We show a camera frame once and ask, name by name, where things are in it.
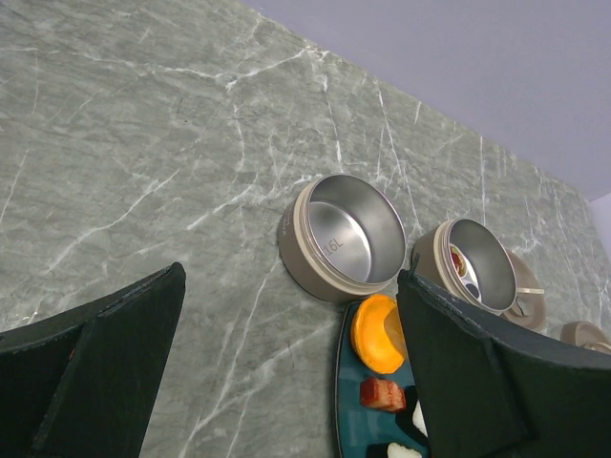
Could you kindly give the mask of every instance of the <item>stainless steel container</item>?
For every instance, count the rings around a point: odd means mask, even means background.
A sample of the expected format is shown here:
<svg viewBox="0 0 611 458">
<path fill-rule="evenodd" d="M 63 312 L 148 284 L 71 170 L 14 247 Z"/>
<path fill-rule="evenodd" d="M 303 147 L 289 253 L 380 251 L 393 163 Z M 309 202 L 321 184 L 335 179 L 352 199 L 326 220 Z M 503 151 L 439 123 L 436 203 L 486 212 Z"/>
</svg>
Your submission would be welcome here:
<svg viewBox="0 0 611 458">
<path fill-rule="evenodd" d="M 454 268 L 452 247 L 464 255 L 472 280 L 465 281 Z M 460 299 L 495 315 L 516 300 L 516 274 L 507 252 L 483 225 L 471 219 L 441 224 L 419 239 L 411 258 L 420 254 L 416 273 L 446 288 Z"/>
<path fill-rule="evenodd" d="M 322 177 L 306 186 L 284 212 L 278 239 L 293 279 L 328 302 L 383 289 L 403 266 L 407 245 L 389 201 L 350 175 Z"/>
</svg>

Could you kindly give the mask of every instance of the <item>teal plate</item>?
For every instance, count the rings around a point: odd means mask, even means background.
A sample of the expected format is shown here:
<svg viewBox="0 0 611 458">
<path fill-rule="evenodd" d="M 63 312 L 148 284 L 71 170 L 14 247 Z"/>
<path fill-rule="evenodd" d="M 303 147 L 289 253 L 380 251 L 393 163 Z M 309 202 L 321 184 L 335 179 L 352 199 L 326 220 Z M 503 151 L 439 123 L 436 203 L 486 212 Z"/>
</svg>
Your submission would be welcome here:
<svg viewBox="0 0 611 458">
<path fill-rule="evenodd" d="M 333 421 L 339 457 L 367 458 L 369 445 L 396 442 L 414 448 L 428 458 L 427 450 L 396 425 L 394 414 L 366 408 L 359 403 L 361 382 L 368 377 L 394 380 L 405 388 L 413 385 L 413 375 L 409 363 L 404 363 L 389 376 L 376 374 L 361 363 L 350 344 L 350 327 L 358 306 L 359 302 L 347 305 L 337 343 Z"/>
</svg>

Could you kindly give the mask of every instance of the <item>white food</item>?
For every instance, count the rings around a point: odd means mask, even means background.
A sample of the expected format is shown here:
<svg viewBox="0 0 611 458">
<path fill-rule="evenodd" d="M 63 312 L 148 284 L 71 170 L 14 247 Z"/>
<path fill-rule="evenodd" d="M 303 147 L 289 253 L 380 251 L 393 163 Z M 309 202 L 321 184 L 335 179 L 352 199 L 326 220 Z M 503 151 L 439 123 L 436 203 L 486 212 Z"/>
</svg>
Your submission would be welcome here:
<svg viewBox="0 0 611 458">
<path fill-rule="evenodd" d="M 424 417 L 422 416 L 422 407 L 420 406 L 420 401 L 416 403 L 416 408 L 413 410 L 413 416 L 411 417 L 411 421 L 413 422 L 413 425 L 420 430 L 421 433 L 429 437 L 429 434 L 427 433 L 427 426 L 424 424 Z"/>
<path fill-rule="evenodd" d="M 420 452 L 392 443 L 387 451 L 389 458 L 422 458 Z"/>
</svg>

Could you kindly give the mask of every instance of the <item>marble countertop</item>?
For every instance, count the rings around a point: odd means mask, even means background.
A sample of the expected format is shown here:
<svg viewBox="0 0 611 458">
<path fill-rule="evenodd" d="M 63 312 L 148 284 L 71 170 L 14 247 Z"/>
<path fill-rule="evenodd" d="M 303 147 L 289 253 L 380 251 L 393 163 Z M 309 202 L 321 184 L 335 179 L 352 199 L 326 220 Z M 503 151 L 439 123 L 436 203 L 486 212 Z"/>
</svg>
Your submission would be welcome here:
<svg viewBox="0 0 611 458">
<path fill-rule="evenodd" d="M 186 269 L 142 457 L 331 456 L 342 307 L 276 242 L 324 174 L 384 191 L 410 245 L 484 222 L 546 288 L 545 333 L 611 333 L 578 193 L 234 0 L 3 2 L 0 139 L 1 330 Z"/>
</svg>

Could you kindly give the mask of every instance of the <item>blue tray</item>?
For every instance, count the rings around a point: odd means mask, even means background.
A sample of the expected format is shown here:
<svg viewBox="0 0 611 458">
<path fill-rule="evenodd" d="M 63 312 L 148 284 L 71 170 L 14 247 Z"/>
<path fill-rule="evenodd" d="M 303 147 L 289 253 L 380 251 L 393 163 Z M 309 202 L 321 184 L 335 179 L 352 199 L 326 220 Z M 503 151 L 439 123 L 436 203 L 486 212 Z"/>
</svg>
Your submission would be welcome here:
<svg viewBox="0 0 611 458">
<path fill-rule="evenodd" d="M 366 458 L 368 445 L 397 442 L 428 458 L 427 450 L 396 425 L 394 414 L 363 407 L 359 402 L 361 382 L 366 378 L 386 378 L 406 387 L 413 385 L 413 375 L 407 362 L 389 376 L 380 376 L 361 363 L 350 344 L 350 327 L 358 306 L 359 302 L 347 305 L 337 343 L 333 421 L 339 457 Z"/>
</svg>

